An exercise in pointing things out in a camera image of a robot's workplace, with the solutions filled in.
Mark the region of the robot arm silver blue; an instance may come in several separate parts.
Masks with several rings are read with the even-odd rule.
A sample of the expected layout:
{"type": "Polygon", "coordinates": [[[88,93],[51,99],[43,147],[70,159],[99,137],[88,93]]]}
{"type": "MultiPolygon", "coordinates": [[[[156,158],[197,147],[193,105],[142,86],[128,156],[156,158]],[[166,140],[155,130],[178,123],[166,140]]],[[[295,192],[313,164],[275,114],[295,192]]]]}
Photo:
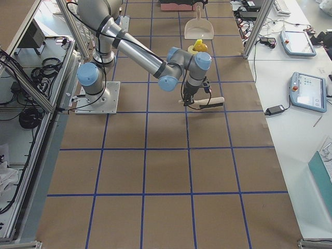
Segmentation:
{"type": "Polygon", "coordinates": [[[79,18],[97,39],[94,59],[99,62],[118,49],[142,68],[158,79],[159,87],[164,91],[173,91],[179,79],[185,79],[182,98],[184,106],[194,103],[194,95],[200,88],[211,93],[206,73],[210,69],[212,58],[207,52],[191,54],[172,47],[163,60],[118,24],[122,1],[79,1],[79,18]]]}

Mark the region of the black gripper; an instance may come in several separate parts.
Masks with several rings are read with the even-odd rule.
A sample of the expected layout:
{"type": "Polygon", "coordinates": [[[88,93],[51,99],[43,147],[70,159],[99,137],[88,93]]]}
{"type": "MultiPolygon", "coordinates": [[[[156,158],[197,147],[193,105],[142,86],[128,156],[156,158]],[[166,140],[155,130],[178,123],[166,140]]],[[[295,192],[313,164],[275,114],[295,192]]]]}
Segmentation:
{"type": "Polygon", "coordinates": [[[198,92],[198,90],[199,86],[192,86],[189,82],[185,82],[183,88],[184,106],[189,106],[189,104],[193,104],[195,102],[193,96],[198,92]]]}

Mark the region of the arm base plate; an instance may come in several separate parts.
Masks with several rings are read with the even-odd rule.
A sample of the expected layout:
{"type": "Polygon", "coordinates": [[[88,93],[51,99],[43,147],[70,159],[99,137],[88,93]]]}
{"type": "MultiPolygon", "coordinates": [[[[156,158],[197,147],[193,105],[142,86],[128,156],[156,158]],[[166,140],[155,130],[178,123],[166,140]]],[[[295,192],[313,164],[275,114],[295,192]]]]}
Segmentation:
{"type": "Polygon", "coordinates": [[[129,16],[119,16],[115,23],[120,26],[124,31],[129,31],[129,23],[130,23],[130,17],[129,16]]]}
{"type": "Polygon", "coordinates": [[[103,94],[94,96],[86,94],[84,88],[81,87],[80,94],[84,96],[78,99],[77,109],[74,111],[78,115],[116,114],[119,91],[119,81],[107,81],[103,94]]]}

